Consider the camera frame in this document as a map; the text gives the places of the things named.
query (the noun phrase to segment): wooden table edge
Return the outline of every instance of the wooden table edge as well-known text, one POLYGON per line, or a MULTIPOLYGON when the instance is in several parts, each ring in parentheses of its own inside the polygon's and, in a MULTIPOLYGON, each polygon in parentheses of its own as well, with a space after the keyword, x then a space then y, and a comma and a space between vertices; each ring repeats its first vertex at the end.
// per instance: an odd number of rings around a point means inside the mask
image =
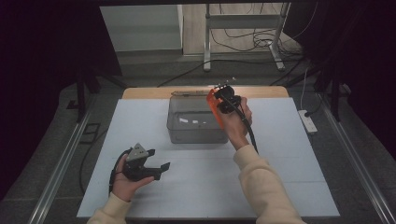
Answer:
MULTIPOLYGON (((213 86, 128 88, 124 91, 121 99, 169 99, 174 91, 209 91, 212 88, 213 86)), ((233 86, 233 89, 236 95, 247 98, 289 97, 286 88, 280 86, 233 86)))

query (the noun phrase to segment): metal frame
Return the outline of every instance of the metal frame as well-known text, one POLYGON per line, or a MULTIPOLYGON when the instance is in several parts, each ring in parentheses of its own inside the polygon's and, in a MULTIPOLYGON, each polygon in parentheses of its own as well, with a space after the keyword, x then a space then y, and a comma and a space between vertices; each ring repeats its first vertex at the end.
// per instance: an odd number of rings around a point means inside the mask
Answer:
POLYGON ((47 213, 50 210, 50 206, 52 205, 53 199, 55 198, 56 192, 58 191, 58 188, 64 179, 64 174, 66 173, 67 167, 69 166, 74 152, 76 151, 79 138, 81 137, 85 126, 88 123, 95 101, 96 95, 93 94, 88 102, 88 108, 85 116, 82 118, 81 122, 76 125, 73 134, 64 149, 64 153, 59 159, 58 164, 55 166, 46 187, 44 187, 44 190, 37 204, 35 205, 35 209, 33 210, 33 213, 28 221, 29 224, 44 223, 47 213))
POLYGON ((369 196, 375 211, 378 213, 378 216, 381 218, 382 223, 393 224, 396 223, 395 216, 392 214, 392 211, 389 208, 388 202, 385 199, 384 195, 381 192, 381 189, 373 180, 370 175, 367 167, 365 166, 361 156, 359 155, 358 150, 354 147, 352 142, 347 135, 343 125, 341 122, 338 122, 334 116, 332 115, 331 110, 329 109, 329 103, 325 99, 324 111, 327 119, 329 120, 332 128, 334 129, 335 134, 340 140, 341 145, 343 146, 346 155, 355 170, 356 175, 361 181, 361 185, 366 190, 367 195, 369 196))
POLYGON ((285 71, 285 64, 279 57, 277 42, 285 24, 289 4, 285 3, 279 15, 210 15, 210 6, 206 4, 204 70, 206 72, 210 71, 210 29, 276 28, 274 40, 269 43, 269 50, 274 57, 277 70, 285 71))

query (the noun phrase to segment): hand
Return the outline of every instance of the hand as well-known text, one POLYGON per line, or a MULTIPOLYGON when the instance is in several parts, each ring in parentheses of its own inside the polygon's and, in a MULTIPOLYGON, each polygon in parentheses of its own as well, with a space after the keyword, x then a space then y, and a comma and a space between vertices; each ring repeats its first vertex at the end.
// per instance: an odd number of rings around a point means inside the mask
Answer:
POLYGON ((139 181, 129 180, 123 173, 122 167, 127 158, 127 154, 123 155, 116 170, 116 177, 114 178, 113 194, 125 202, 130 202, 134 197, 134 193, 140 188, 154 180, 154 176, 146 177, 139 181))
MULTIPOLYGON (((251 124, 252 113, 248 108, 248 99, 246 97, 242 97, 239 110, 245 114, 245 117, 247 118, 249 124, 251 124)), ((224 131, 227 133, 228 138, 233 144, 235 150, 238 150, 239 148, 248 145, 248 140, 246 138, 248 129, 239 117, 239 115, 235 111, 230 114, 223 114, 219 111, 219 109, 218 114, 222 120, 224 131)))

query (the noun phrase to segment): orange object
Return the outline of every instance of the orange object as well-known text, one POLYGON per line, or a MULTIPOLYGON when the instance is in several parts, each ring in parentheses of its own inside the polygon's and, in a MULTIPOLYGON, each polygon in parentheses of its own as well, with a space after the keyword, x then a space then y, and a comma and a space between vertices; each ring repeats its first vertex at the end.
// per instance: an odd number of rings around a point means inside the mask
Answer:
POLYGON ((206 101, 209 104, 210 109, 212 110, 213 115, 215 116, 216 120, 221 129, 224 129, 221 118, 218 114, 218 104, 221 102, 220 99, 216 99, 214 93, 215 89, 210 90, 209 94, 206 96, 206 101))

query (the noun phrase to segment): black device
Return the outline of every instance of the black device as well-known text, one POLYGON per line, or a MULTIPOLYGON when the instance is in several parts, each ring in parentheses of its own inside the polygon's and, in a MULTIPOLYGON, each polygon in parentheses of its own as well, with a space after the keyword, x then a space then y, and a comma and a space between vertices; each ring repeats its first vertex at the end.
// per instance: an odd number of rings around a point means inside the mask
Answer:
POLYGON ((213 95, 216 99, 221 100, 221 102, 218 103, 218 108, 220 112, 223 114, 229 114, 235 111, 239 115, 242 122, 247 127, 247 132, 250 135, 251 144, 254 146, 254 149, 256 149, 256 152, 259 153, 253 130, 251 130, 250 123, 245 116, 245 112, 243 110, 239 110, 238 108, 241 105, 241 96, 235 95, 233 88, 227 85, 227 83, 223 85, 218 85, 217 87, 215 87, 215 89, 217 89, 217 91, 215 91, 213 95))
POLYGON ((161 174, 169 170, 170 162, 163 164, 160 168, 145 167, 146 160, 155 154, 155 149, 145 150, 140 144, 136 144, 128 150, 125 150, 117 159, 114 169, 111 171, 109 191, 113 189, 114 179, 117 166, 124 154, 128 154, 122 167, 122 173, 132 181, 139 181, 143 178, 154 176, 155 180, 161 179, 161 174))
POLYGON ((217 86, 218 89, 214 95, 216 99, 221 99, 222 102, 218 104, 221 113, 229 114, 235 111, 241 105, 241 97, 235 95, 233 88, 227 84, 217 86))

